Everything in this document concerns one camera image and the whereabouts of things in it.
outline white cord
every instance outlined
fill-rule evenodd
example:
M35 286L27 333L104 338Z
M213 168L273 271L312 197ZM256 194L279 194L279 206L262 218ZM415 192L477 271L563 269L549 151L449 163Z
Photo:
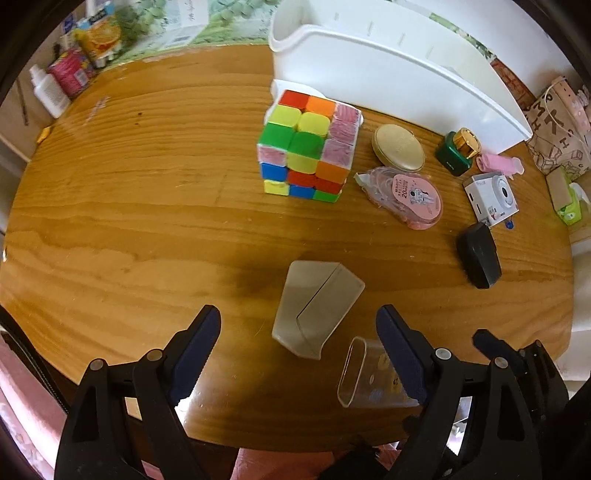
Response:
M550 90L555 87L555 85L558 85L560 82L562 82L563 80L566 80L565 77L558 77L555 81L552 82L552 84L548 87L548 89L546 90L546 93L544 94L544 96L542 97L542 100L544 101L544 107L546 108L546 111L548 112L548 115L550 115L550 118L552 119L552 121L556 124L556 126L558 128L560 128L561 130L565 131L567 133L567 135L569 137L574 138L575 140L578 140L581 144L583 144L583 146L585 148L589 148L589 146L587 145L587 141L586 140L582 140L580 138L580 134L577 131L576 134L574 132L569 132L568 130L565 129L565 127L563 127L562 125L560 125L560 123L558 122L558 120L556 120L556 118L554 117L554 115L552 115L552 112L550 112L550 109L548 109L548 103L546 102L546 97L548 96L548 94L550 93Z

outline pink label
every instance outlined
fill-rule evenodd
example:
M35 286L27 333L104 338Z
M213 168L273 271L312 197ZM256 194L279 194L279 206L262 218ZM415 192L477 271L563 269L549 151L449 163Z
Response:
M439 194L425 179L396 175L392 181L392 193L423 220L433 220L441 212Z

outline wood grain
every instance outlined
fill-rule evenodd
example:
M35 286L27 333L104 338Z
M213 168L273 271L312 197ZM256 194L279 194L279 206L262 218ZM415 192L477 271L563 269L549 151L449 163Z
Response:
M58 121L20 185L0 272L2 304L45 358L79 381L93 358L134 361L214 304L222 334L181 406L187 432L229 446L315 451L404 435L407 410L347 410L336 397L351 339L376 337L383 304L465 360L482 360L470 341L478 328L515 348L539 338L554 357L565 350L569 238L523 145L511 152L526 170L512 182L515 229L492 230L503 276L480 291L454 253L456 236L475 222L465 176L433 157L438 135L366 111L353 165L378 165L371 136L379 125L412 130L427 153L423 173L443 198L430 230L408 229L351 179L334 205L263 194L255 143L271 78L266 47L140 61L103 73ZM366 283L321 361L271 338L298 259L342 262Z

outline white plastic bin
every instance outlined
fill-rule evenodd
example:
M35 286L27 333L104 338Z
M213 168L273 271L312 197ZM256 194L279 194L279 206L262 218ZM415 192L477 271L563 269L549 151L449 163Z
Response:
M444 135L472 130L501 153L532 132L502 80L465 39L384 0L283 0L271 21L275 78Z

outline juice pouch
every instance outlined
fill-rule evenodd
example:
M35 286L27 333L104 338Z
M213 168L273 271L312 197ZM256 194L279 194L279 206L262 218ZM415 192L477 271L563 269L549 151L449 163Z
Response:
M97 13L76 25L76 39L93 62L121 49L121 28L115 18L115 7L107 2Z

